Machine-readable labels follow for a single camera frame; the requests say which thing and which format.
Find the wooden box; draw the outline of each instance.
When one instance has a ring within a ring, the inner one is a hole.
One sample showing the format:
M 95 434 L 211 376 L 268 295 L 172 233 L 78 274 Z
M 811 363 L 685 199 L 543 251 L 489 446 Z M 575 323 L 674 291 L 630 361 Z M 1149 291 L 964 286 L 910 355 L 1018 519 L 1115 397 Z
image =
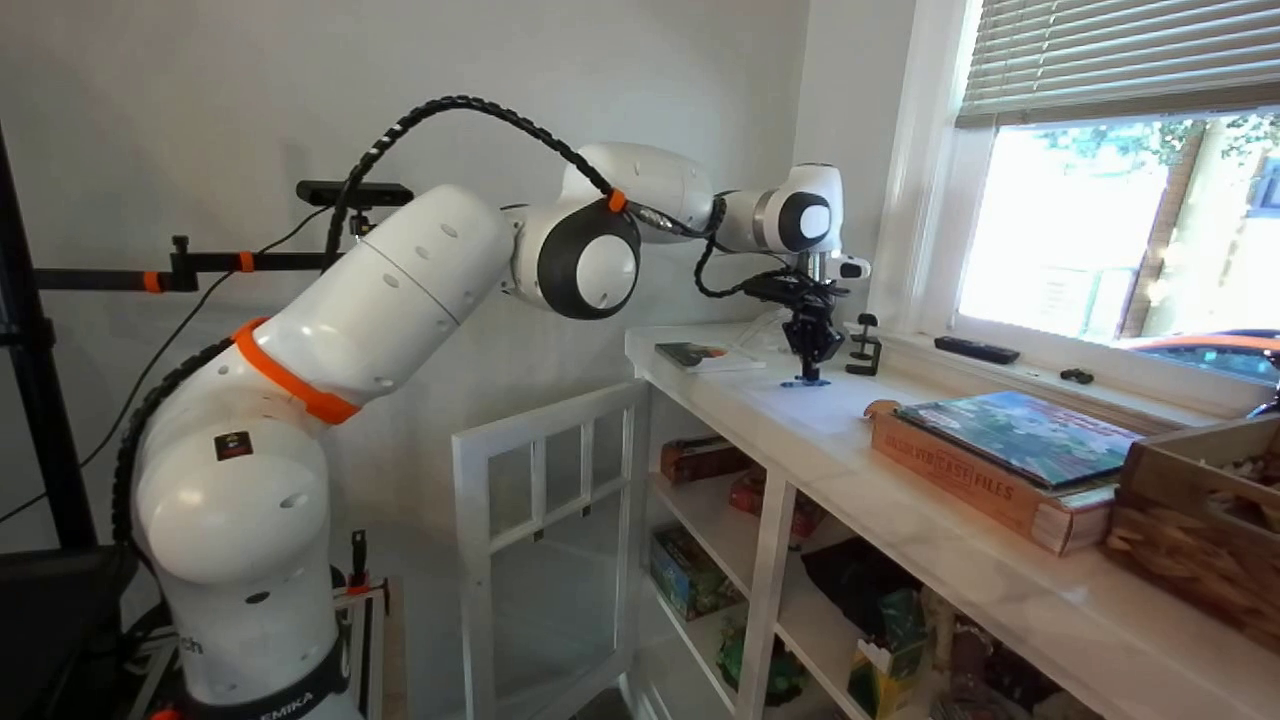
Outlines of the wooden box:
M 1105 555 L 1280 651 L 1280 420 L 1137 446 Z
M 900 420 L 891 399 L 870 405 L 870 420 L 871 450 L 882 458 L 914 470 L 919 480 L 951 491 L 1056 555 L 1092 547 L 1108 531 L 1115 483 L 1046 491 L 1023 477 Z

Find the white wall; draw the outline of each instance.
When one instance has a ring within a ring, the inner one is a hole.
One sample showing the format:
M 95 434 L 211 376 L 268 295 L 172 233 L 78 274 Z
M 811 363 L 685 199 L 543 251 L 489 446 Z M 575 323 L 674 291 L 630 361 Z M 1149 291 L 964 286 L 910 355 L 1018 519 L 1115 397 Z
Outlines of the white wall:
M 781 0 L 0 0 L 0 127 L 43 268 L 161 263 L 175 233 L 195 249 L 257 249 L 306 213 L 293 199 L 302 177 L 346 177 L 400 111 L 443 94 L 512 104 L 569 146 L 677 147 L 726 188 L 774 184 L 794 158 L 831 158 L 849 173 L 849 249 L 870 249 L 910 10 L 815 0 L 815 13 L 825 19 L 808 25 L 808 3 Z M 549 199 L 561 165 L 496 121 L 443 116 L 394 147 L 377 177 L 461 179 L 504 205 Z M 334 437 L 335 531 L 368 528 L 377 568 L 408 580 L 413 718 L 461 698 L 448 437 L 630 376 L 630 323 L 759 314 L 702 302 L 691 260 L 697 249 L 650 249 L 640 295 L 608 323 L 489 295 L 400 397 Z M 302 286 L 234 282 L 161 369 Z M 100 442 L 191 302 L 43 291 L 80 450 Z M 0 399 L 0 508 L 14 508 L 37 480 L 10 382 Z M 100 537 L 107 470 L 90 470 Z M 0 528 L 0 547 L 42 546 L 52 546 L 43 508 Z

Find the window blind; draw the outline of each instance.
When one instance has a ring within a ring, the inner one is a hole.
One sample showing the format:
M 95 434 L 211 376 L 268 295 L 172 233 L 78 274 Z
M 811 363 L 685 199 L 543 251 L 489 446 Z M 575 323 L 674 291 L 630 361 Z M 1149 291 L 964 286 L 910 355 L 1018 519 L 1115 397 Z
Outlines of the window blind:
M 1280 104 L 1280 0 L 985 0 L 959 127 Z

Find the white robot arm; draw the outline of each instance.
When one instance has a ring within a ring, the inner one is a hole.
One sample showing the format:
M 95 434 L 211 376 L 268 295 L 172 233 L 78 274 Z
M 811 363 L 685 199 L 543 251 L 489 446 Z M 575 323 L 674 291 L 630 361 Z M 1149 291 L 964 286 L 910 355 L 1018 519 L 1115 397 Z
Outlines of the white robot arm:
M 831 173 L 716 198 L 668 154 L 589 158 L 640 199 L 601 199 L 575 173 L 556 205 L 512 218 L 433 188 L 155 410 L 135 450 L 132 537 L 179 631 L 184 718 L 360 718 L 342 692 L 320 437 L 400 390 L 504 274 L 523 302 L 597 322 L 637 289 L 637 213 L 768 257 L 836 246 Z

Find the window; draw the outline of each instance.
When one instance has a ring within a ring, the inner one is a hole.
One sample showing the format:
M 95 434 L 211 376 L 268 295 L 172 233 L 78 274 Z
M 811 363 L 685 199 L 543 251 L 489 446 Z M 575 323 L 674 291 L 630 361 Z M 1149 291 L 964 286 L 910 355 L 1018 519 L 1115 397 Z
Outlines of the window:
M 916 13 L 957 29 L 931 3 Z M 1280 328 L 1270 295 L 1280 274 L 1280 10 L 973 0 L 967 13 L 957 57 L 973 68 L 910 76 L 910 101 L 914 85 L 916 96 L 931 85 L 951 104 L 937 116 L 944 147 L 900 165 L 937 205 L 916 213 L 929 222 L 910 251 L 889 249 L 889 268 L 910 268 L 889 304 L 914 304 L 905 318 L 929 336 L 1018 345 L 1046 369 L 1083 363 L 1132 391 L 1213 399 L 1213 412 L 1251 410 L 1257 383 L 1275 382 L 1273 353 L 1142 345 Z M 1151 361 L 1243 383 L 1220 391 L 1226 382 L 1197 376 L 1193 390 Z

